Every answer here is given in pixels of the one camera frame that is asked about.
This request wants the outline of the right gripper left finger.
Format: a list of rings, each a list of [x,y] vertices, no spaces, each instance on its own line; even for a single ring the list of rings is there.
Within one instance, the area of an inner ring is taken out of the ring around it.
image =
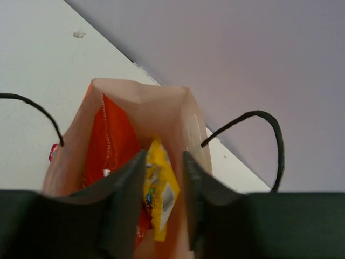
[[[70,196],[1,191],[1,258],[132,258],[146,152]]]

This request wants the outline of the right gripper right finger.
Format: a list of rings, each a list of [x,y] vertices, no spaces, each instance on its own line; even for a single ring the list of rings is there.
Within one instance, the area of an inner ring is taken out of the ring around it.
[[[183,174],[195,258],[344,258],[343,193],[238,193],[189,152]]]

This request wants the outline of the yellow M&M's pack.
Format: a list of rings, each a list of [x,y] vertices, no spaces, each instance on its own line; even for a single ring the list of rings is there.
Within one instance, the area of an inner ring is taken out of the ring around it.
[[[168,152],[159,138],[155,138],[146,154],[146,174],[143,185],[143,202],[151,216],[154,240],[164,242],[167,224],[180,193]]]

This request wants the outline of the orange chips bag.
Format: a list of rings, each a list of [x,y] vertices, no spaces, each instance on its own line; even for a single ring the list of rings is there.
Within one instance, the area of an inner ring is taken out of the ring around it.
[[[117,245],[127,239],[132,249],[141,243],[150,228],[142,202],[144,159],[134,160],[141,151],[125,111],[102,95],[102,106],[95,115],[89,140],[83,186],[105,190],[111,180],[117,181],[119,207],[114,216],[119,223],[109,233],[116,235]]]

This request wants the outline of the pink candy packet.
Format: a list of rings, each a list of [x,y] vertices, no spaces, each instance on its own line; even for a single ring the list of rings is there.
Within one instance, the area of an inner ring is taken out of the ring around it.
[[[55,154],[56,154],[56,150],[59,147],[59,144],[53,144],[49,153],[49,162],[51,163]]]

